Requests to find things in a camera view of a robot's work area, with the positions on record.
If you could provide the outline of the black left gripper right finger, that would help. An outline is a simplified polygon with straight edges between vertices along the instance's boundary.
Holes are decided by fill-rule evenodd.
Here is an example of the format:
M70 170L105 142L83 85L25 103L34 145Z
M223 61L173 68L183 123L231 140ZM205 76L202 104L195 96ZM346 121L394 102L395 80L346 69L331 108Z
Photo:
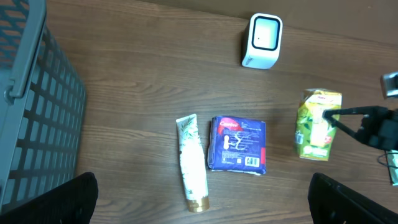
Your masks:
M391 223L397 214L322 173L315 173L308 189L314 223Z

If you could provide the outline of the white cream tube gold cap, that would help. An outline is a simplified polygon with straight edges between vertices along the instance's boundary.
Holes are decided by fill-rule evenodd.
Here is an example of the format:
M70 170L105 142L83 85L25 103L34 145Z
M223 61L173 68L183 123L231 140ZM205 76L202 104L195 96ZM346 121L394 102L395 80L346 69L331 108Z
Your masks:
M200 213L210 207L205 154L198 132L197 116L176 120L180 169L188 210Z

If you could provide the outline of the green tea carton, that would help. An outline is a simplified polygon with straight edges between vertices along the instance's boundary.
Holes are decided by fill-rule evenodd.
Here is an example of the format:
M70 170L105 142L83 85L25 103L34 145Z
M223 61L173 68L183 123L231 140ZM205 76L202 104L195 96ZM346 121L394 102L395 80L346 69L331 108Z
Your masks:
M341 93L326 89L306 89L297 111L294 149L302 159L327 161L336 129L323 118L325 110L341 108Z

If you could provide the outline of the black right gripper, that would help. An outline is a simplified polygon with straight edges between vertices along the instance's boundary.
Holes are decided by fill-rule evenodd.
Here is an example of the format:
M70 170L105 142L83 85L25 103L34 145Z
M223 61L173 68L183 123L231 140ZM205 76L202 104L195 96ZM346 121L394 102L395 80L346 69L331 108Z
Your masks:
M381 106L330 109L323 118L362 144L397 150L397 110Z

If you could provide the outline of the teal snack packet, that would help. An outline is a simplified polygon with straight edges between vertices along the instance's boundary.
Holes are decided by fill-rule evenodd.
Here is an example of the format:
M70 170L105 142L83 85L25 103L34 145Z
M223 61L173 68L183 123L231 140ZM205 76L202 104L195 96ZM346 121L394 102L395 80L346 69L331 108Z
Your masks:
M398 154L396 150L391 150L386 152L386 159L387 159L387 165L389 166L391 184L396 187L398 185L397 156Z

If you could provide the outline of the purple snack packet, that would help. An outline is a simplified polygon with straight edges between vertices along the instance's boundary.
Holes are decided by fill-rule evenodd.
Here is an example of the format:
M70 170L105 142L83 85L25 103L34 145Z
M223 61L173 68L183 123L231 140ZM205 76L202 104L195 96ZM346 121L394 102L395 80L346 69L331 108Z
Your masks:
M234 116L211 121L208 167L252 175L266 173L266 123Z

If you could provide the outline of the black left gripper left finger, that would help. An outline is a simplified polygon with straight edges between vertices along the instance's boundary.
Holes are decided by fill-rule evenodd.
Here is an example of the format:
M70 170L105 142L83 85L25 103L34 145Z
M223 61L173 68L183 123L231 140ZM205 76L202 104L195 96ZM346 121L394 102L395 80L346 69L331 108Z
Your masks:
M85 172L1 215L7 223L89 223L98 199L94 173Z

